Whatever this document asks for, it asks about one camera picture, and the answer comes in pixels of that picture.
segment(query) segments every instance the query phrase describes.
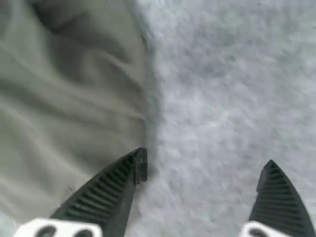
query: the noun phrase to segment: gray fabric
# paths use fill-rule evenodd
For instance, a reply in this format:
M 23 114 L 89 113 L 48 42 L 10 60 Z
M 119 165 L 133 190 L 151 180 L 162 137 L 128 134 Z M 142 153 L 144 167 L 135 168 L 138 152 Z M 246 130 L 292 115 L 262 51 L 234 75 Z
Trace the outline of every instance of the gray fabric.
M 155 175 L 129 237 L 236 237 L 274 159 L 316 224 L 316 2 L 135 0 Z
M 144 142 L 143 42 L 121 0 L 0 1 L 0 210 L 48 216 Z

